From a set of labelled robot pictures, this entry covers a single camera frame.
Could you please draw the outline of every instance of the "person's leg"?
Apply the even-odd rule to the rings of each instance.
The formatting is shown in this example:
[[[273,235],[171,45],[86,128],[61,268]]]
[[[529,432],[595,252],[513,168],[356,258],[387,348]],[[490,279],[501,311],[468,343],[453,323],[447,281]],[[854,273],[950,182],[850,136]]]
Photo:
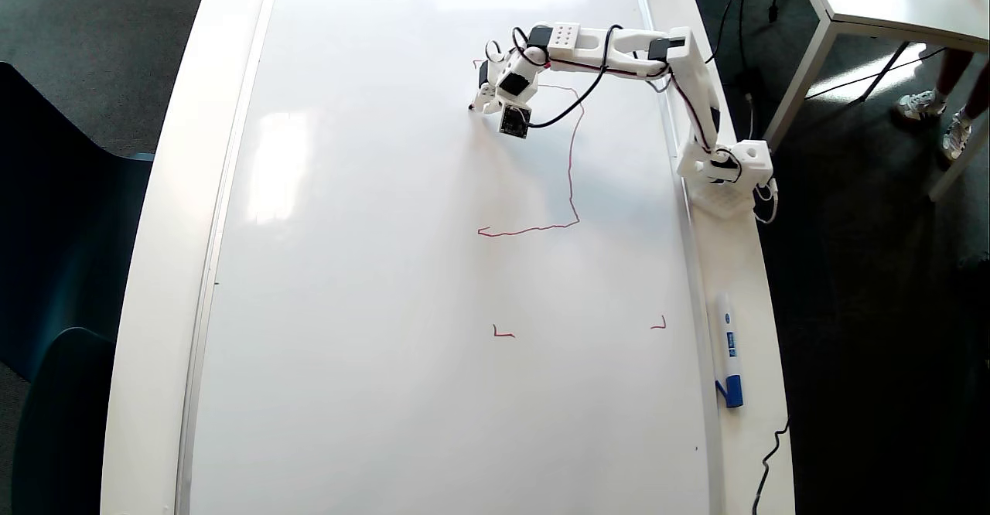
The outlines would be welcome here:
[[[972,58],[973,53],[969,53],[969,51],[945,50],[945,57],[941,60],[938,81],[934,88],[917,94],[908,94],[897,100],[897,103],[894,104],[894,113],[897,119],[909,123],[919,123],[919,121],[929,121],[940,117],[945,111],[945,100],[948,99],[948,94],[958,84],[959,78],[966,71]]]
[[[973,119],[987,110],[987,102],[990,100],[990,96],[987,95],[987,92],[990,92],[990,88],[987,88],[987,82],[990,81],[987,67],[990,65],[983,65],[983,70],[976,77],[976,85],[973,86],[973,91],[969,94],[969,101],[961,110],[952,115],[952,122],[941,137],[938,151],[941,152],[941,156],[947,163],[955,162],[959,155],[962,155],[963,149],[966,148],[966,142],[969,141],[969,134],[972,132]]]
[[[973,91],[969,94],[969,101],[966,102],[966,107],[963,107],[963,111],[970,121],[987,110],[987,103],[990,100],[990,88],[987,88],[990,77],[987,76],[987,66],[988,64],[983,65],[983,70],[976,77],[976,85],[973,86]]]
[[[946,49],[945,57],[941,60],[941,69],[938,71],[938,81],[934,83],[934,91],[945,97],[952,93],[955,85],[959,83],[969,61],[973,60],[971,51],[960,51],[958,49]]]

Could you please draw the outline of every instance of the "red marker line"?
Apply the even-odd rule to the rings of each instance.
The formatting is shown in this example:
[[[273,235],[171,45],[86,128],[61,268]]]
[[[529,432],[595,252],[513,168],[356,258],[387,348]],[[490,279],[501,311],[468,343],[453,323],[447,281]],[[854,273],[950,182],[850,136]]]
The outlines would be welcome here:
[[[516,339],[516,336],[512,334],[500,334],[498,332],[498,328],[495,327],[495,324],[492,324],[492,329],[495,329],[495,336],[510,336],[512,339]]]
[[[541,88],[556,88],[559,90],[568,90],[574,94],[575,99],[577,99],[578,97],[577,91],[574,90],[574,88],[565,88],[563,86],[554,86],[550,84],[541,84],[540,86]],[[480,236],[515,237],[516,234],[529,233],[531,232],[531,230],[567,229],[567,227],[571,227],[573,225],[577,225],[577,223],[581,223],[581,216],[577,215],[577,208],[574,207],[574,180],[572,179],[572,174],[570,174],[572,173],[574,167],[574,137],[576,137],[577,135],[577,128],[581,124],[581,119],[584,119],[584,104],[583,103],[579,104],[579,107],[581,108],[581,114],[577,118],[577,123],[574,123],[574,131],[570,134],[570,145],[567,149],[567,186],[570,188],[570,195],[568,196],[567,201],[570,202],[570,211],[574,213],[574,221],[570,223],[566,223],[565,225],[547,225],[544,227],[529,227],[529,229],[512,230],[512,232],[508,232],[508,233],[494,233],[494,234],[485,233],[485,230],[491,229],[491,226],[481,227],[481,229],[478,230],[478,234],[480,234]]]

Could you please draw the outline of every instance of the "table leg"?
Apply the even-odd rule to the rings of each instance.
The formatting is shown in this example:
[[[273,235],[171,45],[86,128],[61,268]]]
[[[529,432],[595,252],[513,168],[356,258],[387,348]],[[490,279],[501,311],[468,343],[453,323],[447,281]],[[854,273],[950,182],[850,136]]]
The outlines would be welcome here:
[[[941,198],[941,195],[945,194],[948,187],[958,179],[959,174],[962,174],[962,170],[966,169],[966,165],[973,162],[973,158],[976,158],[980,153],[980,149],[987,145],[988,130],[990,130],[990,117],[984,119],[980,123],[979,129],[975,134],[970,135],[969,142],[966,144],[966,149],[963,149],[962,155],[959,155],[959,159],[952,162],[952,166],[945,171],[945,173],[938,177],[938,181],[934,183],[929,191],[929,199],[933,202],[937,202]]]
[[[766,134],[763,135],[763,139],[770,145],[770,151],[777,150],[781,138],[784,137],[791,122],[794,121],[794,117],[798,114],[798,110],[801,109],[801,104],[804,103],[804,97],[807,95],[807,89],[811,87],[814,78],[821,69],[821,64],[824,63],[824,58],[828,56],[831,44],[835,42],[837,31],[827,16],[819,19],[811,43],[807,45],[805,56],[802,58],[794,77],[791,78],[791,85],[788,86],[784,99],[777,106],[777,113],[773,114],[773,120],[770,121],[770,126],[766,129]]]
[[[856,98],[857,101],[866,101],[866,98],[869,98],[870,93],[873,92],[873,88],[876,88],[876,85],[880,83],[880,79],[883,78],[884,74],[887,74],[890,67],[894,67],[894,63],[898,60],[898,57],[901,57],[901,53],[904,53],[904,50],[908,49],[910,44],[911,42],[904,42],[901,43],[901,46],[897,47],[897,50],[894,51],[894,56],[890,57],[890,60],[888,60],[887,64],[884,65],[883,70],[880,71],[880,74],[877,74],[876,78],[873,78],[873,82],[870,82],[869,88],[866,88],[866,92],[863,92],[862,96]]]

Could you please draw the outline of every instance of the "blue marker cap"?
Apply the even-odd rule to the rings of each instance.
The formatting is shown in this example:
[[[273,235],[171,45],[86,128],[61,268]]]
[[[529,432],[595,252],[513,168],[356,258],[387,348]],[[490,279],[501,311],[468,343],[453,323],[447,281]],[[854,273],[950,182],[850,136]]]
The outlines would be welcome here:
[[[725,398],[725,405],[729,409],[742,407],[743,379],[738,374],[727,377],[725,379],[725,387],[722,387],[722,382],[716,381],[715,388],[718,389],[719,393],[722,393],[722,397]]]

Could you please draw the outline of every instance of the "whiteboard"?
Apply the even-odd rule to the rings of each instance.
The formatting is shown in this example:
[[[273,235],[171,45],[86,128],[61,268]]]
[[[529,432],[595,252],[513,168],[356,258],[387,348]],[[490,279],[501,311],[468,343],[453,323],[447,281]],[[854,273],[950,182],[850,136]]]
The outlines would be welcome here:
[[[189,512],[710,512],[661,99],[606,78],[524,141],[467,111],[486,40],[643,28],[640,1],[270,12],[220,213]],[[541,75],[534,121],[591,81]]]

